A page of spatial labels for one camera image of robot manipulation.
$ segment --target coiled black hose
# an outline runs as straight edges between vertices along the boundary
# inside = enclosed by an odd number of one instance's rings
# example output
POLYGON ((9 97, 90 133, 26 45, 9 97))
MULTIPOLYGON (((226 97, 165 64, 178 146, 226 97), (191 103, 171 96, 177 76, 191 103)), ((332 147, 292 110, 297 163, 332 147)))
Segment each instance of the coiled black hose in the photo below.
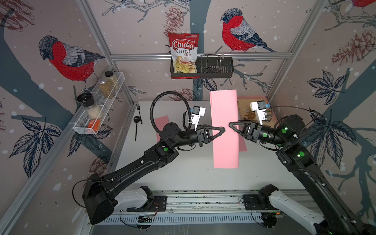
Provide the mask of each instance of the coiled black hose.
POLYGON ((154 106, 155 106, 155 103, 160 99, 162 98, 163 96, 165 95, 176 95, 176 96, 179 96, 185 103, 185 106, 187 107, 187 111, 188 111, 188 120, 189 120, 189 125, 188 127, 185 126, 185 113, 183 114, 183 127, 184 129, 186 130, 189 130, 192 126, 192 116, 191 116, 191 109, 189 108, 189 104, 187 102, 187 100, 184 98, 184 96, 182 96, 180 93, 177 93, 175 91, 165 91, 159 95, 157 95, 157 97, 155 97, 155 99, 153 100, 152 102, 152 105, 150 107, 150 121, 152 123, 152 126, 154 128, 154 130, 157 132, 157 133, 160 133, 161 131, 158 129, 158 127, 156 126, 155 122, 154 122, 154 106))

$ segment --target black fork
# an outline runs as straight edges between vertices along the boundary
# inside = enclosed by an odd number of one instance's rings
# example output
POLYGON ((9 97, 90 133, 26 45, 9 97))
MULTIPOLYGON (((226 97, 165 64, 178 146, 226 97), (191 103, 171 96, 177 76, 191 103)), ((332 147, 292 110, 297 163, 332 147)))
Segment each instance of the black fork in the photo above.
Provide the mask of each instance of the black fork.
POLYGON ((137 107, 137 110, 138 110, 138 114, 140 115, 140 120, 141 120, 141 124, 142 124, 142 118, 141 118, 141 113, 140 113, 140 105, 139 104, 136 104, 136 107, 137 107))

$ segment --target black utensil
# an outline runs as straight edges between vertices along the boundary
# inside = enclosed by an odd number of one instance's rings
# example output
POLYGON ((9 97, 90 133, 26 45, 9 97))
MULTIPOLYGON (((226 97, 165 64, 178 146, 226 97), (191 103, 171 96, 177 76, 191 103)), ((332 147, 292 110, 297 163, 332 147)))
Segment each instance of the black utensil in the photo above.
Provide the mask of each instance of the black utensil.
POLYGON ((139 104, 136 104, 136 107, 137 107, 137 110, 138 110, 138 114, 140 115, 140 121, 141 121, 141 124, 142 124, 142 118, 141 118, 141 113, 140 113, 140 105, 139 104))
POLYGON ((141 120, 141 118, 139 116, 135 116, 133 118, 133 121, 136 123, 136 137, 135 137, 135 141, 137 140, 137 123, 141 120))

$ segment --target black spoon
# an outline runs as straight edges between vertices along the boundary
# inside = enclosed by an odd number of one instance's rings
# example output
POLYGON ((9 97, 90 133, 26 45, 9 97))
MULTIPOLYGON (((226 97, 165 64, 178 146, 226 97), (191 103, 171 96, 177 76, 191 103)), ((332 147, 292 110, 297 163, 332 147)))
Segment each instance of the black spoon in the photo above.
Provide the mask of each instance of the black spoon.
POLYGON ((137 140, 137 123, 141 120, 141 118, 139 116, 135 116, 133 118, 133 121, 136 123, 136 137, 135 137, 135 141, 137 140))

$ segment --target pink paper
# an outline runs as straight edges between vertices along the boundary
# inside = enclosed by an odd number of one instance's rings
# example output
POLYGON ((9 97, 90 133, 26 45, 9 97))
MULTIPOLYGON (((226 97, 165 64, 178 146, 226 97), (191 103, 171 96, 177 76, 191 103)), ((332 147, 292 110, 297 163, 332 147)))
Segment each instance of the pink paper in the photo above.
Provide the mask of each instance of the pink paper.
POLYGON ((224 127, 226 132, 213 141, 214 168, 239 167, 239 134, 229 127, 238 121, 236 90, 211 91, 212 126, 224 127))
MULTIPOLYGON (((156 119, 154 119, 154 122, 155 122, 156 126, 158 127, 158 129, 162 130, 164 128, 164 126, 167 123, 169 123, 168 116, 156 118, 156 119)), ((158 142, 161 139, 161 137, 159 136, 159 134, 157 132, 156 132, 156 134, 157 134, 157 142, 158 142)))
POLYGON ((239 152, 247 152, 247 146, 246 142, 244 141, 244 138, 241 135, 239 136, 239 152))

